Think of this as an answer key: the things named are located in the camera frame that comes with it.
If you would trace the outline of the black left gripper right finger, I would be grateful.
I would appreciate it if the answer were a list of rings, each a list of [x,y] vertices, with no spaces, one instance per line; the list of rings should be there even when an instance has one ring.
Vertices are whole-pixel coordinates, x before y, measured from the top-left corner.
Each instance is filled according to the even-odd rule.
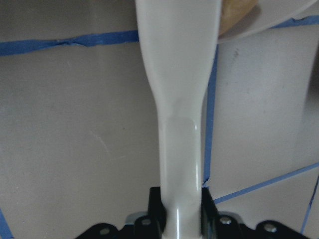
[[[214,220],[219,216],[208,188],[201,189],[201,234],[203,239],[215,239]]]

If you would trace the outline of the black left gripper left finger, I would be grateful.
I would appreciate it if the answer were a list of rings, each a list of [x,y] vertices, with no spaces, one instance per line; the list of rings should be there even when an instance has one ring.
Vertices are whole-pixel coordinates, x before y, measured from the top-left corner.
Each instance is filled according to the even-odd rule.
[[[148,215],[155,220],[159,239],[162,239],[166,227],[166,209],[161,201],[160,187],[150,188]]]

